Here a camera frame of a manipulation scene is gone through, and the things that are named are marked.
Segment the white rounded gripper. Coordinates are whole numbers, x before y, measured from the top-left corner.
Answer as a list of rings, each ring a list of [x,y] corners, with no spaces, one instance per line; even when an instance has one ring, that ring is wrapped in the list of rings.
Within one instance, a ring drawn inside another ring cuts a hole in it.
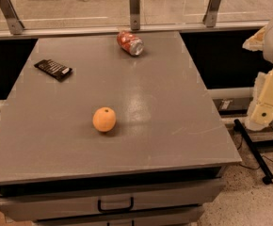
[[[264,59],[273,63],[273,18],[266,28],[262,27],[246,39],[242,47],[253,52],[263,50]],[[245,125],[251,131],[260,131],[273,122],[273,69],[258,73],[252,96]]]

